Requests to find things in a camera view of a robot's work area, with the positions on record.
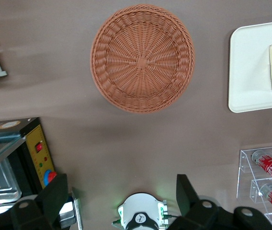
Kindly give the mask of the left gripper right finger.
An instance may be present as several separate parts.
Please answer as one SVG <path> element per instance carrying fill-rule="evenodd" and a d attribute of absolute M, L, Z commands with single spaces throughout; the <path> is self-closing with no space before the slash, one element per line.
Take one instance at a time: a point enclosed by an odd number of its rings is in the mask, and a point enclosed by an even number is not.
<path fill-rule="evenodd" d="M 170 230 L 272 230 L 272 224 L 257 209 L 237 207 L 230 213 L 200 199 L 185 174 L 177 175 L 176 200 L 181 215 L 170 224 Z"/>

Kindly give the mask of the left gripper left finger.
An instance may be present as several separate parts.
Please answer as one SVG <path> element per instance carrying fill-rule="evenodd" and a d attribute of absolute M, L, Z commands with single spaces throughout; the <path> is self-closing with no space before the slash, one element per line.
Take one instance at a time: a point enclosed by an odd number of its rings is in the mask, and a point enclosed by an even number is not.
<path fill-rule="evenodd" d="M 60 230 L 60 210 L 68 200 L 66 174 L 59 174 L 34 199 L 25 198 L 0 214 L 0 230 Z"/>

